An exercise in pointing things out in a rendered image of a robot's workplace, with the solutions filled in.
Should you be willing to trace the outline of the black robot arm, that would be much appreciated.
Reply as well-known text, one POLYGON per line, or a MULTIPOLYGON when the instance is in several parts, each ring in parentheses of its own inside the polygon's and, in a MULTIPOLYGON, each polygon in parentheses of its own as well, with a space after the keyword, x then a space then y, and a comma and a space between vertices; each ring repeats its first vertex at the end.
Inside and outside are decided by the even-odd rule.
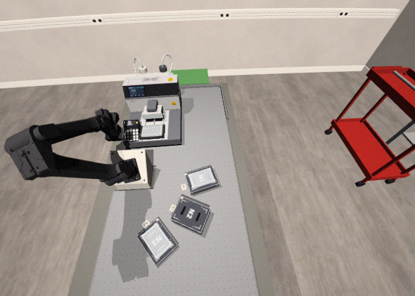
POLYGON ((141 176, 135 158, 122 160, 118 165, 102 164, 64 157, 52 151, 52 144, 86 133, 101 130, 111 135, 115 127, 121 133, 118 121, 117 112, 109 113, 107 109, 101 108, 95 111, 95 116, 83 120, 32 125, 6 139, 4 150, 10 154, 24 180, 45 177, 87 178, 99 179, 108 186, 123 181, 139 181, 141 176))

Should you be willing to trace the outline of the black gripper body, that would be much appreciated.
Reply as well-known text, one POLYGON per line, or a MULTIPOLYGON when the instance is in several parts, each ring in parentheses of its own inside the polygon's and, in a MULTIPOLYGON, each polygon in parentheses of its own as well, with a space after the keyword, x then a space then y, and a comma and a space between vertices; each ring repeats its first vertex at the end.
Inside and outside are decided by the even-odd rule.
POLYGON ((112 134, 112 135, 105 135, 105 140, 107 140, 107 141, 120 141, 121 139, 125 139, 125 136, 124 136, 124 133, 125 133, 125 128, 121 128, 121 133, 119 133, 117 130, 116 130, 116 127, 115 127, 115 132, 112 134))

